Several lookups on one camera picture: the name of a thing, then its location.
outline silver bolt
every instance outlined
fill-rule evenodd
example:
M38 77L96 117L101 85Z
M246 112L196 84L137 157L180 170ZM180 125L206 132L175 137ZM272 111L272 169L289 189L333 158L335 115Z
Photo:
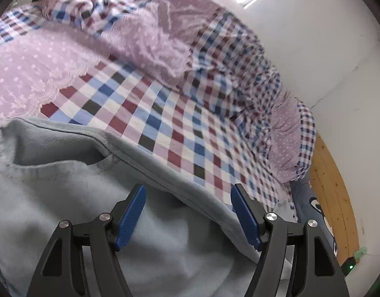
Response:
M69 226L69 221L68 220L62 220L59 225L58 225L61 229L65 229Z
M99 219L101 221L107 221L110 219L110 214L109 213L102 213L100 216L99 216Z
M270 221L275 221L278 217L276 216L275 213L267 213L267 219L270 220Z
M308 220L308 225L312 228L316 228L318 226L318 223L315 220Z

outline white wall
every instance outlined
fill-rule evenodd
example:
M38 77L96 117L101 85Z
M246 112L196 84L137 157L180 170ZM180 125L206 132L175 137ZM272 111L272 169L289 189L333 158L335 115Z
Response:
M347 276L363 297L380 272L380 27L362 0L258 0L234 12L308 106L347 186L360 246Z

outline wooden board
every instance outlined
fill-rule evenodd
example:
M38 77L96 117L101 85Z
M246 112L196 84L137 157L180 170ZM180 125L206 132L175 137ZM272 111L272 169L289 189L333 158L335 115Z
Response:
M320 135L316 136L311 165L311 184L333 228L339 264L359 250L355 216L344 181Z

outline blue gripper pad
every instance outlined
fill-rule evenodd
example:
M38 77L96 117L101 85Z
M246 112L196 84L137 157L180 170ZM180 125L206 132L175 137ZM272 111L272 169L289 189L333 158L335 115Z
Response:
M127 245L131 239L145 203L146 187L140 185L118 225L118 235L114 243L118 250Z
M238 191L235 185L231 188L231 203L237 214L242 230L245 233L246 239L248 239L249 244L257 249L261 244L257 222L242 197L242 194Z

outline bedding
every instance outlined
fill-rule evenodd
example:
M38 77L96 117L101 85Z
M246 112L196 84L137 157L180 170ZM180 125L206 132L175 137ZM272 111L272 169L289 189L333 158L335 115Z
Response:
M223 220L240 182L296 221L283 183L309 168L312 114L257 36L209 0L43 0L6 13L0 125L30 116L112 133L219 202Z

